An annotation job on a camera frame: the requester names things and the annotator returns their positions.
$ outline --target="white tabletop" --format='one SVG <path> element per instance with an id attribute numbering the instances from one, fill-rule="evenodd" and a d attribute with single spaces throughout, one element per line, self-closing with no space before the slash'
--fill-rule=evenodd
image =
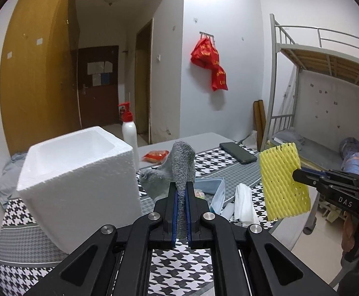
<path id="1" fill-rule="evenodd" d="M 204 133 L 196 136 L 181 138 L 180 140 L 186 141 L 192 146 L 196 153 L 204 152 L 219 147 L 222 142 L 231 142 L 232 140 L 220 136 L 216 133 Z M 138 148 L 140 160 L 142 157 L 151 150 L 171 150 L 176 140 L 169 140 L 158 144 L 152 144 Z M 141 161 L 140 168 L 152 166 L 153 164 Z M 311 198 L 311 205 L 314 204 L 317 191 L 313 187 L 309 187 L 309 196 Z M 305 213 L 296 217 L 283 219 L 280 224 L 275 228 L 273 236 L 279 240 L 287 249 L 292 250 L 298 237 L 303 231 L 307 222 L 309 213 Z"/>

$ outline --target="hook rack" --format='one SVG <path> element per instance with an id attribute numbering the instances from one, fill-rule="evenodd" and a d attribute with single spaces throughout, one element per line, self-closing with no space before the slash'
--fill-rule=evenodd
<path id="1" fill-rule="evenodd" d="M 213 41 L 214 46 L 215 46 L 215 38 L 214 38 L 214 36 L 213 36 L 212 34 L 209 34 L 209 33 L 205 33 L 205 32 L 200 31 L 200 38 L 202 38 L 203 35 L 206 36 L 206 37 L 212 38 L 212 41 Z"/>

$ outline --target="sock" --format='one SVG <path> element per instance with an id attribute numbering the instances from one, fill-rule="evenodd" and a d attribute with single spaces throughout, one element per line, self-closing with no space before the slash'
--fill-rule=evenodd
<path id="1" fill-rule="evenodd" d="M 175 182 L 178 190 L 177 238 L 187 236 L 185 215 L 186 182 L 194 182 L 196 153 L 185 141 L 178 140 L 167 156 L 166 161 L 157 169 L 144 169 L 139 174 L 139 183 L 155 202 L 168 196 L 170 182 Z"/>

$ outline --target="black phone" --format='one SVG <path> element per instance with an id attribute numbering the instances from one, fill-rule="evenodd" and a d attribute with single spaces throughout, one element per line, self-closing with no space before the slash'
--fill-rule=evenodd
<path id="1" fill-rule="evenodd" d="M 219 147 L 226 151 L 228 154 L 232 155 L 243 165 L 257 161 L 256 156 L 247 152 L 244 148 L 241 148 L 235 142 L 224 142 L 220 144 Z"/>

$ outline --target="silver screw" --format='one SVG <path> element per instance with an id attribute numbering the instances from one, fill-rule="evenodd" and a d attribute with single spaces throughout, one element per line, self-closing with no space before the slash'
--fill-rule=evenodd
<path id="1" fill-rule="evenodd" d="M 101 232 L 104 235 L 111 234 L 113 231 L 114 231 L 113 225 L 105 225 L 105 226 L 101 227 Z"/>
<path id="2" fill-rule="evenodd" d="M 213 220 L 213 219 L 215 219 L 215 214 L 214 213 L 205 213 L 203 215 L 203 217 L 205 220 Z"/>
<path id="3" fill-rule="evenodd" d="M 153 213 L 150 213 L 150 214 L 148 215 L 148 218 L 149 218 L 150 220 L 158 220 L 158 219 L 160 218 L 160 214 L 153 212 Z"/>
<path id="4" fill-rule="evenodd" d="M 254 234 L 259 234 L 259 233 L 261 233 L 261 230 L 262 230 L 261 226 L 257 225 L 257 224 L 251 225 L 250 229 L 251 229 L 251 232 L 253 232 Z"/>

